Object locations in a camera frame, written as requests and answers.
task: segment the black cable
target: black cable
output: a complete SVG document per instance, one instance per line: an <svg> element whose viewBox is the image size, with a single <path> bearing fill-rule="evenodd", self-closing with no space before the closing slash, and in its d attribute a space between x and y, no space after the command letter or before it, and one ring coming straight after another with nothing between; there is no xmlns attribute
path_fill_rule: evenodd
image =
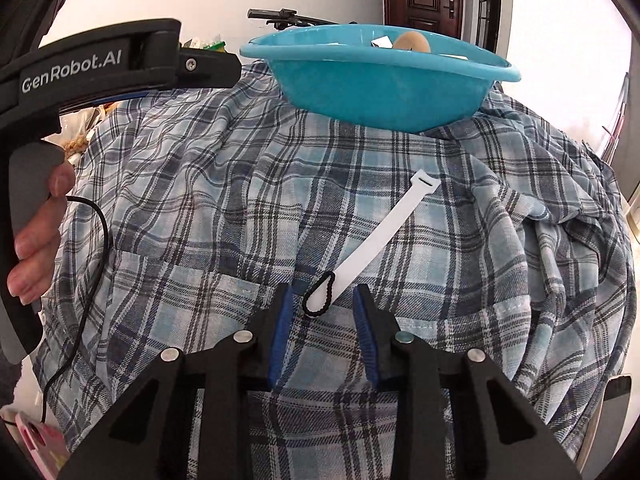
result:
<svg viewBox="0 0 640 480"><path fill-rule="evenodd" d="M84 332L84 326L86 325L86 320L89 317L89 311L91 310L91 305L94 302L94 296L96 291L98 290L98 285L100 284L100 280L102 279L102 272L104 271L104 266L106 265L109 259L109 252L113 245L111 240L111 234L109 232L109 228L107 227L107 221L104 217L104 214L98 207L98 205L87 198L83 198L81 196L67 196L66 197L69 202L79 202L82 204L86 204L90 206L98 216L100 217L100 222L102 223L102 231L104 235L104 246L102 249L102 257L100 258L100 262L98 263L97 272L94 276L94 282L89 289L89 294L86 297L86 301L84 302L84 310L82 311L82 317L80 318L80 323L78 324L78 333L76 334L76 340L74 341L74 345L71 349L71 354L64 361L62 366L58 368L58 371L53 374L53 376L47 381L47 384L42 391L42 418L40 419L41 423L44 424L47 418L47 394L49 393L50 388L53 386L53 383L71 366L71 363L76 358L76 354L78 354L78 349L80 348L80 343L82 341L82 332Z"/></svg>

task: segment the white velcro strap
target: white velcro strap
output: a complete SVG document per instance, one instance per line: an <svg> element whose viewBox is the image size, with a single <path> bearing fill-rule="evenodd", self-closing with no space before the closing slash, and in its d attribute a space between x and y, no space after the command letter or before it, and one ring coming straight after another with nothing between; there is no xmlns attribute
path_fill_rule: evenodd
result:
<svg viewBox="0 0 640 480"><path fill-rule="evenodd" d="M425 195L435 192L440 181L430 177L423 170L411 177L411 187L402 196L394 208L383 218L382 222L361 243L358 248L334 270L335 281L332 286L332 299L338 298L362 271L378 256L389 240L394 237L402 224L411 216ZM319 312L325 307L327 287L319 286L306 300L308 312Z"/></svg>

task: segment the wrinkled cloth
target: wrinkled cloth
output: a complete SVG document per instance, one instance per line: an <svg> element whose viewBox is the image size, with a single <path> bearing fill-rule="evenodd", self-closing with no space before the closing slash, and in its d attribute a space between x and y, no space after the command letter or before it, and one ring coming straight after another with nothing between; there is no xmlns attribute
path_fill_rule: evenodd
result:
<svg viewBox="0 0 640 480"><path fill-rule="evenodd" d="M474 117L406 134L300 110L261 62L233 89L121 104L82 158L74 194L100 205L114 249L81 352L50 396L70 448L164 348L211 348L287 282L282 376L249 402L255 477L388 478L396 396L366 381L351 291L319 318L300 304L417 170L440 187L356 282L436 348L484 349L574 458L636 317L610 168L497 86ZM102 247L87 206L70 204L62 232L42 385L70 351ZM453 478L450 440L447 459Z"/></svg>

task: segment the paper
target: paper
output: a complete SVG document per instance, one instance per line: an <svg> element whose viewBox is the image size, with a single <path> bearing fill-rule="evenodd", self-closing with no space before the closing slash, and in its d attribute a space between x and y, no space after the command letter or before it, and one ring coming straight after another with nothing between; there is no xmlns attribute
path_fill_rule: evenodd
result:
<svg viewBox="0 0 640 480"><path fill-rule="evenodd" d="M447 56L447 57L457 57L458 59L466 59L467 61L469 61L469 58L467 56L455 56L454 54L438 54L439 56Z"/></svg>
<svg viewBox="0 0 640 480"><path fill-rule="evenodd" d="M382 38L377 38L376 40L372 40L371 44L373 46L378 46L380 48L393 48L394 44L391 43L391 40L388 36L383 36Z"/></svg>

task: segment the shirt pocket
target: shirt pocket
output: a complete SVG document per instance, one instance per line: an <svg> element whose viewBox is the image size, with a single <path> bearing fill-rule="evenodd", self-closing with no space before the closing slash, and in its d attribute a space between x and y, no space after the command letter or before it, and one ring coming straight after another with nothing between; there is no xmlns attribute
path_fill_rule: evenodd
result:
<svg viewBox="0 0 640 480"><path fill-rule="evenodd" d="M96 373L116 399L165 348L212 348L268 306L274 287L114 251Z"/></svg>

